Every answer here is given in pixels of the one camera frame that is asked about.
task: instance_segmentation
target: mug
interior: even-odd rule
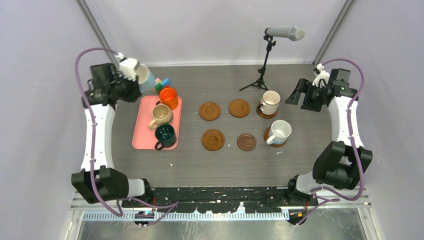
[[[140,93],[150,91],[155,87],[156,77],[146,65],[140,64],[137,70],[135,70],[135,73],[138,76],[138,88],[140,89]]]
[[[269,129],[268,139],[266,144],[280,145],[287,141],[290,134],[292,133],[292,126],[284,120],[274,121]]]
[[[177,135],[175,134],[175,130],[169,124],[163,124],[158,126],[154,131],[154,136],[157,139],[157,143],[154,145],[154,149],[156,150],[170,148],[177,141]]]
[[[280,102],[281,95],[274,90],[268,90],[262,94],[258,110],[265,115],[273,115],[277,112]]]
[[[173,119],[171,109],[164,104],[157,104],[151,111],[153,120],[148,124],[148,129],[153,130],[162,124],[169,124]]]
[[[173,87],[166,87],[159,92],[159,99],[162,104],[168,106],[171,110],[178,107],[177,90]]]

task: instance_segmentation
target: microphone stand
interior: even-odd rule
[[[265,74],[265,70],[267,69],[268,55],[273,49],[273,46],[276,45],[276,41],[273,41],[273,37],[268,35],[263,36],[263,40],[267,41],[268,45],[266,46],[266,56],[265,56],[265,61],[263,62],[263,67],[257,70],[257,72],[260,73],[260,77],[255,82],[240,89],[240,91],[247,89],[248,87],[257,87],[258,89],[263,89],[268,91],[268,88],[265,85],[265,81],[264,81],[264,74]]]

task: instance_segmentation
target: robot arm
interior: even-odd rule
[[[309,201],[311,198],[310,190],[313,188],[327,186],[339,190],[352,190],[360,180],[348,126],[347,109],[349,102],[357,93],[356,89],[349,87],[350,71],[341,68],[333,69],[327,78],[327,84],[322,86],[320,79],[325,79],[327,73],[322,74],[324,70],[321,64],[315,70],[317,69],[320,69],[320,72],[315,71],[317,77],[314,82],[301,78],[285,103],[296,105],[301,93],[305,93],[302,109],[320,112],[322,106],[326,105],[331,117],[332,137],[329,145],[316,159],[312,172],[296,175],[289,181],[287,199],[292,203]],[[355,99],[350,109],[351,123],[355,145],[358,148],[360,161],[365,172],[373,159],[373,153],[364,149],[364,144],[359,136],[357,106],[358,99]],[[342,158],[347,160],[347,163],[341,162]]]
[[[105,201],[142,196],[150,192],[146,179],[128,179],[114,169],[112,160],[112,125],[118,100],[135,102],[142,94],[138,84],[139,61],[119,54],[119,70],[112,63],[90,67],[92,79],[85,95],[95,116],[94,174],[99,194]],[[98,200],[90,180],[91,149],[93,142],[92,118],[85,106],[87,134],[81,172],[72,174],[71,183],[90,204]]]

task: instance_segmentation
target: mug handle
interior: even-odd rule
[[[257,106],[257,110],[258,110],[258,112],[261,112],[262,113],[262,111],[264,111],[263,109],[262,109],[262,107],[263,106],[265,106],[265,104],[263,104],[263,103],[261,103],[261,104],[259,104],[258,106]]]
[[[266,140],[266,144],[271,145],[273,144],[273,140],[276,138],[276,136],[272,135],[270,137],[268,137],[268,139]]]
[[[164,145],[160,141],[156,142],[156,144],[154,145],[154,149],[156,150],[161,150],[163,148],[164,148]]]
[[[158,124],[156,123],[156,120],[154,120],[154,119],[148,124],[148,129],[150,129],[150,130],[153,130],[157,127],[158,127]]]

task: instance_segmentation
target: white plastic cup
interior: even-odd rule
[[[150,91],[155,87],[156,77],[146,65],[140,64],[136,70],[136,74],[138,75],[138,87],[141,93]]]
[[[287,141],[290,134],[292,134],[292,126],[284,120],[274,121],[268,133],[266,144],[280,145]]]

